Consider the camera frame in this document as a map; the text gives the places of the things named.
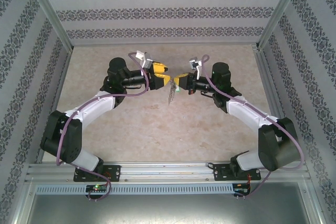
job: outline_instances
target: beige floor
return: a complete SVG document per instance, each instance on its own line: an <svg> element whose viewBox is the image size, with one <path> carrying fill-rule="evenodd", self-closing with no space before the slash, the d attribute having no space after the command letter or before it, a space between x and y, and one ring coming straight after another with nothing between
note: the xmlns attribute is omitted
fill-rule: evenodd
<svg viewBox="0 0 336 224"><path fill-rule="evenodd" d="M123 57L129 69L135 69L127 54L136 50L149 52L167 65L171 76L190 72L190 58L209 54L208 72L215 62L228 63L233 87L269 112L251 46L181 44L76 47L58 110L72 109L94 96L112 58ZM226 161L257 146L252 131L218 109L212 99L182 90L168 106L169 89L170 85L141 97L125 98L85 129L83 147L105 161L145 162ZM51 155L44 157L44 161L54 160Z"/></svg>

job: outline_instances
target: patterned wallpaper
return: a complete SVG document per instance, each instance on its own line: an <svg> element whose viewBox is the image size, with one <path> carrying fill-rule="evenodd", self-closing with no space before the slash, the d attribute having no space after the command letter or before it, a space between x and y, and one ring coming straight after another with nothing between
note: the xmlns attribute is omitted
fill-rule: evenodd
<svg viewBox="0 0 336 224"><path fill-rule="evenodd" d="M279 0L50 0L74 45L257 42Z"/></svg>
<svg viewBox="0 0 336 224"><path fill-rule="evenodd" d="M327 223L336 223L336 0L291 0L264 48Z"/></svg>
<svg viewBox="0 0 336 224"><path fill-rule="evenodd" d="M0 0L0 223L36 161L68 55L37 0Z"/></svg>

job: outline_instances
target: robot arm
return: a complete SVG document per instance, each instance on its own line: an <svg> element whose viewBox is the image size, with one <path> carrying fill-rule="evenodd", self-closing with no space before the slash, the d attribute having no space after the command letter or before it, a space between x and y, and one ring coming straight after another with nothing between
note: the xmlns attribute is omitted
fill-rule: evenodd
<svg viewBox="0 0 336 224"><path fill-rule="evenodd" d="M150 90L159 89L169 82L170 76L163 74L168 70L164 64L153 61L147 53L138 51L136 57L141 60L141 66L147 74ZM146 84L142 71L130 71L122 58L112 59L107 73L103 86L93 97L97 98L95 101L86 102L87 105L80 111L78 111L78 108L82 107L83 104L66 112L54 111L49 116L40 145L42 150L56 156L65 123L74 112L77 112L68 125L60 159L63 162L74 164L99 174L102 171L103 160L82 148L83 130L105 112L115 109L124 99L124 97L114 97L111 94L127 94L128 87Z"/></svg>
<svg viewBox="0 0 336 224"><path fill-rule="evenodd" d="M229 99L216 92L206 78L201 77L201 61L193 58L190 60L190 65L196 71L175 77L175 83L180 88L188 90L189 94L194 94L199 90L201 95L212 98L218 108L240 119L258 135L257 150L246 151L231 158L230 168L235 176L239 176L240 173L254 168L266 168L269 171L274 171L300 159L299 152L294 143L275 125L244 103ZM217 62L213 65L212 83L231 97L247 102L241 93L231 86L230 78L231 72L226 63ZM267 117L281 125L297 140L295 128L290 119L278 119L271 115Z"/></svg>

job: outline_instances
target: small spring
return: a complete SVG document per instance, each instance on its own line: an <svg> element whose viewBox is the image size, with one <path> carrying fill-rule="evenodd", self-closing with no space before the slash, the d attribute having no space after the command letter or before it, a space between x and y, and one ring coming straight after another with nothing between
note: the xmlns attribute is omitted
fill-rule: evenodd
<svg viewBox="0 0 336 224"><path fill-rule="evenodd" d="M169 91L169 98L168 98L168 106L174 100L176 90L176 83L174 80L170 80L170 91Z"/></svg>

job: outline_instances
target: enclosure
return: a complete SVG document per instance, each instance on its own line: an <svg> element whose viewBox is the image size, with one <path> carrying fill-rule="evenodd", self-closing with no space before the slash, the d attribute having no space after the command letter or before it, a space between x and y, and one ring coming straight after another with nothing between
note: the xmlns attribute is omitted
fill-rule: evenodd
<svg viewBox="0 0 336 224"><path fill-rule="evenodd" d="M335 15L336 0L1 0L1 223L336 223ZM95 183L40 149L48 117L92 98L111 59L137 69L137 50L171 78L192 72L192 57L210 56L203 75L227 63L250 103L293 121L305 164L236 201L208 164L258 138L199 92L169 103L167 84L83 131L83 148L121 166L111 195L87 202Z"/></svg>

